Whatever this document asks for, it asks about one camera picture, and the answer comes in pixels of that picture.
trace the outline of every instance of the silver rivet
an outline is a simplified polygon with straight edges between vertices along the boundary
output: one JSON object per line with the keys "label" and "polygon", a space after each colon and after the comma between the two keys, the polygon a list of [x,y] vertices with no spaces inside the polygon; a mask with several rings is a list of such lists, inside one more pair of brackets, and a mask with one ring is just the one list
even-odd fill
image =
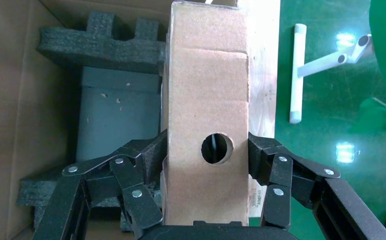
{"label": "silver rivet", "polygon": [[70,173],[76,172],[77,170],[78,170],[78,168],[76,166],[70,166],[68,168],[68,172],[70,172]]}
{"label": "silver rivet", "polygon": [[334,175],[334,171],[331,170],[331,169],[324,169],[324,171],[325,171],[328,175]]}
{"label": "silver rivet", "polygon": [[135,197],[135,198],[139,198],[139,197],[141,197],[141,195],[143,195],[143,192],[140,191],[140,190],[132,191],[132,196]]}
{"label": "silver rivet", "polygon": [[274,193],[278,196],[284,195],[284,192],[279,188],[274,188]]}

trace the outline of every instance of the black metal linkage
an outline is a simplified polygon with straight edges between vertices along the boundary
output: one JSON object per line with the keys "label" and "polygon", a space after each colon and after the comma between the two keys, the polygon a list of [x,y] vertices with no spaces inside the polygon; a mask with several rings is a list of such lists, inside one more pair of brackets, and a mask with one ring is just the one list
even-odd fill
{"label": "black metal linkage", "polygon": [[324,179],[313,213],[326,239],[386,240],[386,228],[343,179]]}
{"label": "black metal linkage", "polygon": [[90,209],[83,177],[61,177],[32,239],[83,240]]}

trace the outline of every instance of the white pipe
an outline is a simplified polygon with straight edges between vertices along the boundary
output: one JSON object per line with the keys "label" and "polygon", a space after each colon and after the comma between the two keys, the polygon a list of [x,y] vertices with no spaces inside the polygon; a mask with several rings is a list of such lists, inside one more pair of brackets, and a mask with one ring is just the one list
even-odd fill
{"label": "white pipe", "polygon": [[347,62],[348,55],[342,51],[337,51],[322,58],[318,58],[300,67],[297,71],[299,77],[306,77],[321,71],[335,68]]}
{"label": "white pipe", "polygon": [[296,24],[294,27],[293,75],[291,78],[290,123],[298,124],[302,120],[303,77],[299,77],[298,69],[305,64],[306,25]]}

